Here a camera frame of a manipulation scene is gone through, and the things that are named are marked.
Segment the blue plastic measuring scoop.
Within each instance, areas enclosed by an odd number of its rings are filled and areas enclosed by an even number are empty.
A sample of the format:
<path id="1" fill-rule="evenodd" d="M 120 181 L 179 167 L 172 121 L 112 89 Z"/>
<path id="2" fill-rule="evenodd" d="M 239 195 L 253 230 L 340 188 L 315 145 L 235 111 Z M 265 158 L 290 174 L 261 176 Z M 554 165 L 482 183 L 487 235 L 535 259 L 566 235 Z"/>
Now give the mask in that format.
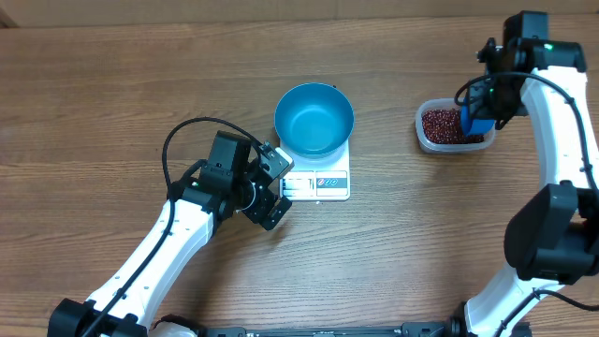
<path id="1" fill-rule="evenodd" d="M 470 109 L 463 106 L 460 111 L 460 128 L 464 136 L 481 136 L 488 133 L 495 122 L 493 120 L 474 119 L 470 116 Z"/>

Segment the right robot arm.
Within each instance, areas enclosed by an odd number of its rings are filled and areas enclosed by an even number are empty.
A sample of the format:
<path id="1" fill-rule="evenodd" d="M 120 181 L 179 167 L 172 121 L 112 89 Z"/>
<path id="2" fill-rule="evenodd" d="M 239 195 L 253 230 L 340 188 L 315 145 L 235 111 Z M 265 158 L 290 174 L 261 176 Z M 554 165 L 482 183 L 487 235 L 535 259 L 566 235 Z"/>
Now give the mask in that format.
<path id="1" fill-rule="evenodd" d="M 482 76 L 454 100 L 462 129 L 504 128 L 530 118 L 539 159 L 538 193 L 510 220 L 504 267 L 450 320 L 449 336 L 527 336 L 523 317 L 543 298 L 598 272 L 598 146 L 588 111 L 587 64 L 576 42 L 548 35 L 548 15 L 521 11 L 501 41 L 477 53 Z"/>

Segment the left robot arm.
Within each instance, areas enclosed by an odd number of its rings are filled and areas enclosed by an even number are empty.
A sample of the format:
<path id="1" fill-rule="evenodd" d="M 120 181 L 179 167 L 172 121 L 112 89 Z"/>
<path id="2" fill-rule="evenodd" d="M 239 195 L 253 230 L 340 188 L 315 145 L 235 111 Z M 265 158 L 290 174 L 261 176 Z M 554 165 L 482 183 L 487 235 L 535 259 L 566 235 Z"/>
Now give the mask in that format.
<path id="1" fill-rule="evenodd" d="M 157 319 L 164 297 L 185 265 L 234 212 L 273 229 L 290 208 L 270 184 L 294 166 L 282 148 L 265 142 L 255 159 L 245 137 L 220 131 L 208 159 L 172 185 L 155 225 L 123 266 L 85 302 L 62 300 L 50 336 L 199 336 L 201 327 L 171 315 Z"/>

